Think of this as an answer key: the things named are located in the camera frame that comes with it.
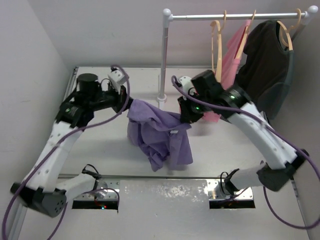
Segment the purple t shirt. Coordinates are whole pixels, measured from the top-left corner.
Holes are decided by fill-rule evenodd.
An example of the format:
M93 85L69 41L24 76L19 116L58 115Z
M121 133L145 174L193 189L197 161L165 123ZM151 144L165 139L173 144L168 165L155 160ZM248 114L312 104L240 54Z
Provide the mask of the purple t shirt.
M182 123L180 114L134 99L127 118L127 138L147 156L152 171L164 165L180 170L194 162L187 133L191 125Z

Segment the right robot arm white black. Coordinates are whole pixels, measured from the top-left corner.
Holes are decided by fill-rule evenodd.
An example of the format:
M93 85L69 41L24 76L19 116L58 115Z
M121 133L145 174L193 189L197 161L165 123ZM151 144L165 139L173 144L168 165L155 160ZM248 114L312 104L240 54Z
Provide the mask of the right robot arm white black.
M256 167L236 168L229 173L220 185L225 195L259 186L278 192L309 155L278 137L241 87L223 89L212 70L193 78L173 75L171 82L182 93L178 98L181 122L195 123L205 113L214 112L241 130L265 159Z

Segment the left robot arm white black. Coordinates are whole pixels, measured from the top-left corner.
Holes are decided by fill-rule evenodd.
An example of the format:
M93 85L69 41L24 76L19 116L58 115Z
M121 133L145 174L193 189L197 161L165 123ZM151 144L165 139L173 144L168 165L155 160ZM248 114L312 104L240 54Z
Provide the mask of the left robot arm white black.
M74 90L59 107L50 137L35 167L23 182L13 183L10 189L25 207L55 218L70 200L96 188L101 176L89 170L61 183L57 180L73 145L90 128L94 113L108 108L120 113L128 104L124 86L128 75L114 68L107 79L108 88L103 90L98 76L93 73L83 73L76 78Z

